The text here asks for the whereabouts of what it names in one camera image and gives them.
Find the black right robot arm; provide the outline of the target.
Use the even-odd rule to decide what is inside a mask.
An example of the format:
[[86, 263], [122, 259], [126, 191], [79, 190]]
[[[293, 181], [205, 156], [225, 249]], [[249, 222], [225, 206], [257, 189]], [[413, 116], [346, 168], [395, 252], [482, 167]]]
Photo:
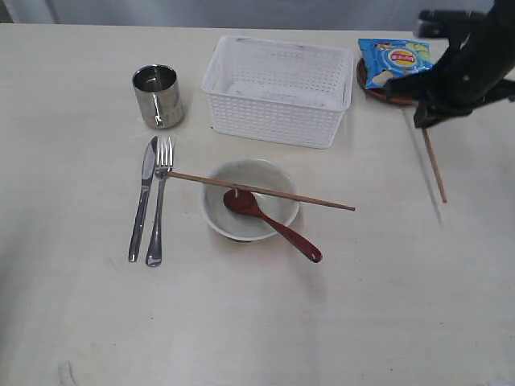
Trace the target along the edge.
[[448, 47], [431, 69], [392, 78], [389, 98], [418, 102], [414, 126], [426, 129], [475, 109], [514, 101], [514, 2], [495, 1], [484, 14], [465, 10], [423, 10], [416, 35], [447, 39]]

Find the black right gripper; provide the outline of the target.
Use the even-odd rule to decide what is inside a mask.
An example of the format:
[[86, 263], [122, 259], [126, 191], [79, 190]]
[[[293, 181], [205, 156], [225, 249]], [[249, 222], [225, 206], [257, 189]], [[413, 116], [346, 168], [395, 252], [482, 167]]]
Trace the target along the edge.
[[419, 101], [416, 129], [428, 129], [473, 109], [507, 99], [514, 101], [514, 82], [505, 76], [514, 67], [514, 25], [424, 23], [420, 35], [447, 38], [444, 55], [431, 69], [385, 83], [391, 98]]

